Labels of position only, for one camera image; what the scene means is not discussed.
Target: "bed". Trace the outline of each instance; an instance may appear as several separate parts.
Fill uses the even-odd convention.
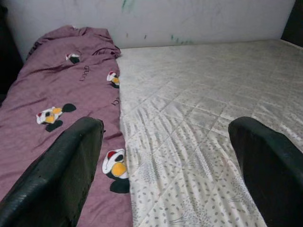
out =
[[[105,131],[77,226],[266,226],[228,125],[252,116],[302,150],[302,50],[281,41],[123,49],[120,70],[118,56],[106,29],[65,26],[35,43],[0,109],[1,198],[90,116]]]
[[[123,49],[135,227],[263,227],[228,125],[252,116],[303,150],[303,51],[282,41]]]

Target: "white mattress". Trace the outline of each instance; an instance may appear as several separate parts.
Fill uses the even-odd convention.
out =
[[[266,226],[227,127],[252,116],[303,150],[303,52],[263,41],[122,54],[121,127],[134,226]]]

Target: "white wall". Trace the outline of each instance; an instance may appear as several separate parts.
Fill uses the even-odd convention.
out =
[[[69,24],[108,28],[117,46],[281,37],[295,0],[3,0],[24,59],[41,35]]]

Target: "purple blanket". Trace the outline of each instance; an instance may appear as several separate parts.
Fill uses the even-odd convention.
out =
[[[103,120],[106,132],[78,226],[132,226],[119,55],[106,29],[65,26],[35,43],[0,109],[0,199],[63,130],[90,116]]]

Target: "mattress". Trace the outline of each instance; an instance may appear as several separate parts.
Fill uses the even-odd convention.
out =
[[[251,116],[302,151],[303,51],[278,40],[136,48],[118,64],[134,226],[266,226],[228,124]]]

